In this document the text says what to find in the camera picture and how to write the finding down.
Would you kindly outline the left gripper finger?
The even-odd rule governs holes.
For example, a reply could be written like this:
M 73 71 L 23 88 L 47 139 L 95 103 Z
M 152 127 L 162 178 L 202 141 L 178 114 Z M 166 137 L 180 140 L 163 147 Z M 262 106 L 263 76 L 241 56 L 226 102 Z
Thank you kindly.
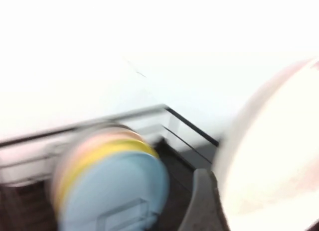
M 194 171 L 191 200 L 179 230 L 230 230 L 221 205 L 217 179 L 212 171 L 207 169 Z

